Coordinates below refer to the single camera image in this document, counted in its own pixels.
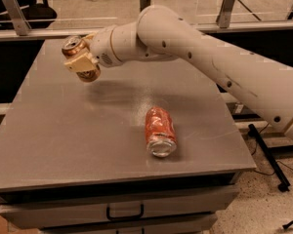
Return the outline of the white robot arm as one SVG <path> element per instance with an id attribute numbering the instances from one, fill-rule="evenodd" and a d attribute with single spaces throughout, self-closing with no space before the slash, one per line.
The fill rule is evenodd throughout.
<path id="1" fill-rule="evenodd" d="M 92 80 L 99 65 L 183 59 L 293 139 L 293 67 L 205 35 L 164 6 L 145 8 L 132 23 L 69 36 L 62 52 L 68 70 Z"/>

